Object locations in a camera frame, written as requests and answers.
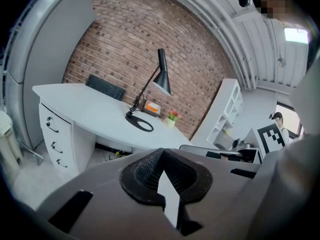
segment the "white desk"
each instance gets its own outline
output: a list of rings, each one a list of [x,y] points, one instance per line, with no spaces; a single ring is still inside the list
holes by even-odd
[[[134,115],[149,122],[154,130],[145,132],[136,128],[125,119],[129,111],[127,103],[82,83],[39,85],[32,89],[40,96],[45,144],[53,164],[61,171],[81,173],[94,150],[96,136],[143,150],[191,145],[177,128],[170,129],[161,119],[140,111]]]

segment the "desk leg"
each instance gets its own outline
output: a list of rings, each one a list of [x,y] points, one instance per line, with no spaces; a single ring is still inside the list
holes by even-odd
[[[95,150],[96,135],[77,124],[72,124],[72,150],[79,174],[82,173]]]

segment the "brick wall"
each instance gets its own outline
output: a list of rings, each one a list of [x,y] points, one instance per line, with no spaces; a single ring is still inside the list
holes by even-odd
[[[150,84],[145,98],[182,114],[176,126],[190,138],[211,105],[223,78],[233,77],[218,40],[175,0],[92,0],[96,21],[77,44],[64,83],[97,75],[126,89],[131,104],[158,65],[164,48],[172,96]]]

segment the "black desk lamp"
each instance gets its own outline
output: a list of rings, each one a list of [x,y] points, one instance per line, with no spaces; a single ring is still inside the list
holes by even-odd
[[[143,95],[144,91],[146,90],[148,84],[150,83],[151,79],[154,77],[158,69],[160,68],[159,74],[154,78],[153,83],[156,87],[158,87],[161,91],[163,91],[167,95],[171,95],[170,91],[170,84],[169,84],[169,76],[167,71],[167,62],[166,62],[166,55],[164,49],[158,49],[158,57],[159,57],[159,66],[156,68],[156,70],[153,72],[152,76],[146,82],[146,85],[143,87],[140,94],[135,97],[135,100],[133,102],[133,106],[130,108],[130,111],[125,114],[125,119],[135,127],[139,128],[142,131],[145,132],[152,132],[154,130],[154,127],[148,123],[147,121],[136,117],[133,115],[133,112],[136,111],[139,107],[140,98]],[[151,127],[151,129],[143,128],[139,122],[145,123]]]

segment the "white shelf unit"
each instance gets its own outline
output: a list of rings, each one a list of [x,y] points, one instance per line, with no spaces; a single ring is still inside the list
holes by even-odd
[[[236,79],[225,78],[191,143],[198,147],[213,148],[219,132],[233,127],[244,106],[241,89]]]

